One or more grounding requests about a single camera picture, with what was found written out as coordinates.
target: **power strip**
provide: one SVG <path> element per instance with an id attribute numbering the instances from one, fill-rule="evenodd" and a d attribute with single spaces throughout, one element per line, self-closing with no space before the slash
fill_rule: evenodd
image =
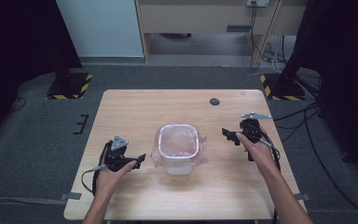
<path id="1" fill-rule="evenodd" d="M 257 7 L 267 7 L 269 5 L 269 0 L 247 0 L 246 6 L 253 7 L 254 4 Z"/>

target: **hazard tape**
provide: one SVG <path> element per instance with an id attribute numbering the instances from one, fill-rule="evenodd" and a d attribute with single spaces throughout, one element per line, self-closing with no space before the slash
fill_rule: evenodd
<path id="1" fill-rule="evenodd" d="M 265 76 L 260 76 L 261 83 L 263 83 L 264 91 L 266 92 L 267 99 L 269 100 L 289 100 L 289 101 L 302 101 L 305 100 L 305 97 L 298 97 L 298 96 L 274 96 L 271 93 L 269 88 L 269 84 L 266 80 Z"/>
<path id="2" fill-rule="evenodd" d="M 88 74 L 79 94 L 74 95 L 48 95 L 48 99 L 66 100 L 66 99 L 80 99 L 86 93 L 87 88 L 91 82 L 92 75 Z"/>

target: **person's right hand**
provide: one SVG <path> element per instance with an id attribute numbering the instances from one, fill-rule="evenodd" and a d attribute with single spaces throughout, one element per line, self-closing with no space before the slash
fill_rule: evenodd
<path id="1" fill-rule="evenodd" d="M 249 151 L 251 153 L 261 175 L 264 175 L 269 169 L 276 169 L 271 149 L 268 146 L 264 145 L 261 141 L 252 143 L 242 133 L 236 133 L 236 135 L 245 147 L 245 152 Z"/>

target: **forearm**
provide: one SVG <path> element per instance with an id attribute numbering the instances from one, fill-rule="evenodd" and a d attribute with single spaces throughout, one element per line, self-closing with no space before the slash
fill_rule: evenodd
<path id="1" fill-rule="evenodd" d="M 312 223 L 278 169 L 263 174 L 281 223 Z"/>
<path id="2" fill-rule="evenodd" d="M 106 212 L 107 205 L 109 204 L 110 197 L 99 197 L 94 198 L 89 211 L 83 219 L 84 224 L 98 223 L 103 222 L 103 216 Z"/>

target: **white wall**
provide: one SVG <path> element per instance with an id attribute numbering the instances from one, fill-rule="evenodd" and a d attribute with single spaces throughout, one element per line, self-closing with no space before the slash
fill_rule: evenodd
<path id="1" fill-rule="evenodd" d="M 144 57 L 132 0 L 57 0 L 79 57 Z"/>

